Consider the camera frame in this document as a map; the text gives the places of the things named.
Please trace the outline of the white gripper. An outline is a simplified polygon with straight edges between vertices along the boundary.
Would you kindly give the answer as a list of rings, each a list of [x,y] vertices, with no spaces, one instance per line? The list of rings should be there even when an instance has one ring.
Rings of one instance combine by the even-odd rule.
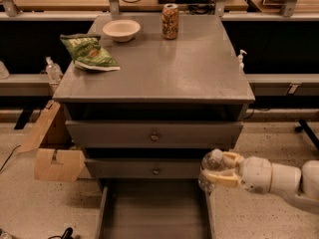
[[[301,170],[297,167],[272,163],[266,158],[251,156],[246,159],[236,152],[224,151],[223,161],[226,167],[239,165],[240,184],[248,192],[257,194],[294,194],[300,184]],[[238,178],[235,174],[220,175],[205,173],[210,183],[235,188]]]

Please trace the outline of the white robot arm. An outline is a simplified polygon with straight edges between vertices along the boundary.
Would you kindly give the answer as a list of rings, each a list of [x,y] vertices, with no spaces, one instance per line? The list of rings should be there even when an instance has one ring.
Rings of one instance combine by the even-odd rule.
[[[319,213],[318,160],[307,161],[298,168],[214,149],[201,162],[198,184],[207,193],[220,185],[241,187],[255,194],[274,194],[293,207]]]

